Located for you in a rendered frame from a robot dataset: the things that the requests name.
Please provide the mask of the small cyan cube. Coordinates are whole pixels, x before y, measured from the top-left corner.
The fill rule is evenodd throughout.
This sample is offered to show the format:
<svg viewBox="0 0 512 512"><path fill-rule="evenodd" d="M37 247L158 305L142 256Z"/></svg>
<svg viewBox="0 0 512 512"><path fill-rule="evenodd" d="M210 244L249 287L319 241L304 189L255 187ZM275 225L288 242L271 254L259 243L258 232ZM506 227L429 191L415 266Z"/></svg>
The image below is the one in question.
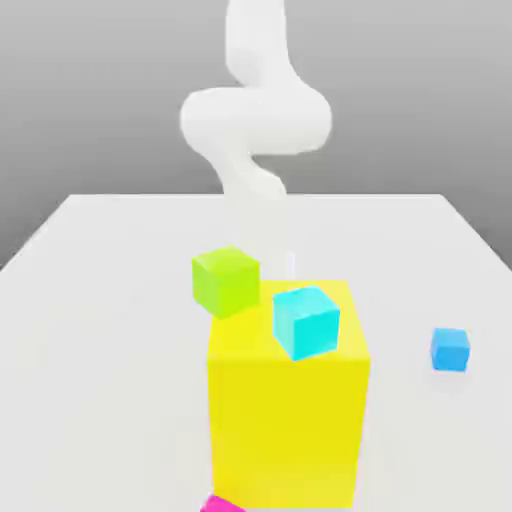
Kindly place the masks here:
<svg viewBox="0 0 512 512"><path fill-rule="evenodd" d="M274 338L292 361L338 347L340 307L319 287L307 286L273 296Z"/></svg>

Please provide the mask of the small blue cube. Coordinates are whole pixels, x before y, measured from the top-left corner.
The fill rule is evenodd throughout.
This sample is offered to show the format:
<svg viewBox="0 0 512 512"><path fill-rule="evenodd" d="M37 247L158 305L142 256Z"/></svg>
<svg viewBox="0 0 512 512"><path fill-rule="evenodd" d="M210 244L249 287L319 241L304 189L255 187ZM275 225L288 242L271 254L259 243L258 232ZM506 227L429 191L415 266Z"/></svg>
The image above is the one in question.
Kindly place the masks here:
<svg viewBox="0 0 512 512"><path fill-rule="evenodd" d="M467 332L463 329L435 328L430 354L435 370L465 372L470 355Z"/></svg>

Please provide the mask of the small magenta cube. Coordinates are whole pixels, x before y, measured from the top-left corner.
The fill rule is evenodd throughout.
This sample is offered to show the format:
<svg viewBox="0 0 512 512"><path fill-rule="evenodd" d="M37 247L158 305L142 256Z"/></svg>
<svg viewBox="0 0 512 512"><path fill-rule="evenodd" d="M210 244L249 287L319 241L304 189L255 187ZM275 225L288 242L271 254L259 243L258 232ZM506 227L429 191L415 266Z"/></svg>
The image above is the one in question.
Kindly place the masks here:
<svg viewBox="0 0 512 512"><path fill-rule="evenodd" d="M246 512L243 508L216 495L210 495L200 508L200 512Z"/></svg>

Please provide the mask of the small lime green cube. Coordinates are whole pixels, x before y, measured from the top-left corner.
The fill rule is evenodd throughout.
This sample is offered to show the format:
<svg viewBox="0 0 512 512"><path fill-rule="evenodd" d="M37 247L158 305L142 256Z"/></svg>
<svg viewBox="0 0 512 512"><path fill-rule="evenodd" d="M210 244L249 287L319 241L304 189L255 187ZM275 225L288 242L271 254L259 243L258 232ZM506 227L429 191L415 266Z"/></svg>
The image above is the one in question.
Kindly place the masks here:
<svg viewBox="0 0 512 512"><path fill-rule="evenodd" d="M228 246L192 258L194 299L217 318L227 318L260 300L260 262Z"/></svg>

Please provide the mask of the large yellow box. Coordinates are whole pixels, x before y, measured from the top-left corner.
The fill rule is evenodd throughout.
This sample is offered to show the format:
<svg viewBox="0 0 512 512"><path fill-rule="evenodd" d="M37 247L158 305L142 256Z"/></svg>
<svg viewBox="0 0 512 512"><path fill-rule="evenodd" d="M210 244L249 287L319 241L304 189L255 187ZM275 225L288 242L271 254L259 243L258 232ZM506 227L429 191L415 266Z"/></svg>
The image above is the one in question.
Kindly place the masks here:
<svg viewBox="0 0 512 512"><path fill-rule="evenodd" d="M294 362L272 333L273 296L214 318L208 344L213 489L242 508L353 504L370 354L347 282L317 285L341 310L336 350Z"/></svg>

